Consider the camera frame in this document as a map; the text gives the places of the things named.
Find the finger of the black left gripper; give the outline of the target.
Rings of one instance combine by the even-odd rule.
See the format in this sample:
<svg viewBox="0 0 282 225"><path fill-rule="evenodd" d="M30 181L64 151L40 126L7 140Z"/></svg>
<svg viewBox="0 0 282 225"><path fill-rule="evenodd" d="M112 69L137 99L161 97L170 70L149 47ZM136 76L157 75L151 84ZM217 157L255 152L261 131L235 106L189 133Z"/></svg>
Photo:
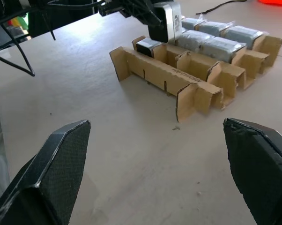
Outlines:
<svg viewBox="0 0 282 225"><path fill-rule="evenodd" d="M137 8L137 19L144 25L160 26L163 21L158 17L153 7L143 6Z"/></svg>

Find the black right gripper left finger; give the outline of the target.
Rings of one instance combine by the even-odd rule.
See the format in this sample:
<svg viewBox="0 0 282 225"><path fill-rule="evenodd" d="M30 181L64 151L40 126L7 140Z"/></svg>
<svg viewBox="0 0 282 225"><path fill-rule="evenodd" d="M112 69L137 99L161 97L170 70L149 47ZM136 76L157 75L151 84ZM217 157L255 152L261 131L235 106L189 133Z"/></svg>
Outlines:
<svg viewBox="0 0 282 225"><path fill-rule="evenodd" d="M0 197L0 225L68 225L82 182L91 124L52 132Z"/></svg>

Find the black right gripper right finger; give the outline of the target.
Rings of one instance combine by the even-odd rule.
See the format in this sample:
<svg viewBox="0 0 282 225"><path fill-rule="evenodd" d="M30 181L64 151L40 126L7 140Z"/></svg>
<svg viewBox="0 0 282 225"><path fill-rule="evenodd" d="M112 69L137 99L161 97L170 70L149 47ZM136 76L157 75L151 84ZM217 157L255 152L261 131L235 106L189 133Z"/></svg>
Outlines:
<svg viewBox="0 0 282 225"><path fill-rule="evenodd" d="M257 225L282 225L282 135L269 127L226 118L230 171Z"/></svg>

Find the brown cardboard divider tray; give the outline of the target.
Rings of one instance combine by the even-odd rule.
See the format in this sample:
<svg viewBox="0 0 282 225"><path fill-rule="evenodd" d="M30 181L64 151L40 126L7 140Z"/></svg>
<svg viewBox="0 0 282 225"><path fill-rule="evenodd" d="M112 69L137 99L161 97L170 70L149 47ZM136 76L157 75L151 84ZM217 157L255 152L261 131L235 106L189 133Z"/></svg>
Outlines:
<svg viewBox="0 0 282 225"><path fill-rule="evenodd" d="M231 63L192 52L176 45L161 44L151 58L133 48L110 52L119 81L135 74L176 97L176 118L182 121L195 111L207 114L210 107L223 109L235 98L237 88L247 89L260 74L273 66L282 38L263 35L253 49L239 50Z"/></svg>

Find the green yellow red object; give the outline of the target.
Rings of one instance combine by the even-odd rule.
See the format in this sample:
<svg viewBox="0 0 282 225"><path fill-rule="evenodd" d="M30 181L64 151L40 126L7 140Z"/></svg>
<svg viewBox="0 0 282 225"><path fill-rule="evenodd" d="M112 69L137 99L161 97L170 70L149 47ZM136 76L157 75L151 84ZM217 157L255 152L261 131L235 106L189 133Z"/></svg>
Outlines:
<svg viewBox="0 0 282 225"><path fill-rule="evenodd" d="M18 16L13 19L8 20L8 25L13 27L20 27L23 30L28 30L29 26L26 20L26 16Z"/></svg>

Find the red orange object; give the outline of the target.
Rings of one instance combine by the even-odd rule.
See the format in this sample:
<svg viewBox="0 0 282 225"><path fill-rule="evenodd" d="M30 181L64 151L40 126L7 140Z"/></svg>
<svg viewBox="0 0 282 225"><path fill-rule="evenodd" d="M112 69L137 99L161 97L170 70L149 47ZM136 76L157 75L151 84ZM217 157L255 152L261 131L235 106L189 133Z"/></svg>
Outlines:
<svg viewBox="0 0 282 225"><path fill-rule="evenodd" d="M258 0L263 4L272 4L282 6L282 0Z"/></svg>

